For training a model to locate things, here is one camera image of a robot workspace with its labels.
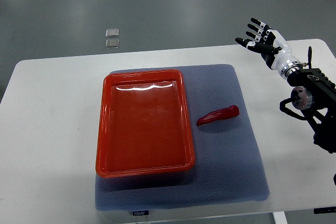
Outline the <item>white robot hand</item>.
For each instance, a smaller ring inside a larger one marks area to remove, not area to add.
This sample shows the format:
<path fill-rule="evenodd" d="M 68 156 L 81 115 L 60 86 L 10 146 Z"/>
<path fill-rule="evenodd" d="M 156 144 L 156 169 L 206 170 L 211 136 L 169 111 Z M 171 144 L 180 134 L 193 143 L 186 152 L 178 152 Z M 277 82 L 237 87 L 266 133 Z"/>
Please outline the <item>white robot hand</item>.
<path fill-rule="evenodd" d="M 244 48 L 262 54 L 262 58 L 266 65 L 274 71 L 277 71 L 283 79 L 302 69 L 302 63 L 293 56 L 292 49 L 288 42 L 277 30 L 269 30 L 271 27 L 266 23 L 256 19 L 250 19 L 251 24 L 247 27 L 257 33 L 247 31 L 246 35 L 250 39 L 235 38 L 235 41 Z"/>

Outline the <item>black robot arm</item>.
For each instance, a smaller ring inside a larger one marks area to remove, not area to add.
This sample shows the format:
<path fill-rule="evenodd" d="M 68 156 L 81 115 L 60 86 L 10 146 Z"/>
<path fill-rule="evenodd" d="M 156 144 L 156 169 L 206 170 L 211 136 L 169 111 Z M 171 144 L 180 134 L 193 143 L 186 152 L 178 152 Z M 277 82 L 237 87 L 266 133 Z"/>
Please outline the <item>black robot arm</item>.
<path fill-rule="evenodd" d="M 312 67 L 311 47 L 308 61 L 303 63 L 277 30 L 255 18 L 250 21 L 247 38 L 237 37 L 235 41 L 260 54 L 266 66 L 277 71 L 293 88 L 290 97 L 281 101 L 280 111 L 308 122 L 314 131 L 314 144 L 335 153 L 335 83 L 319 68 Z"/>

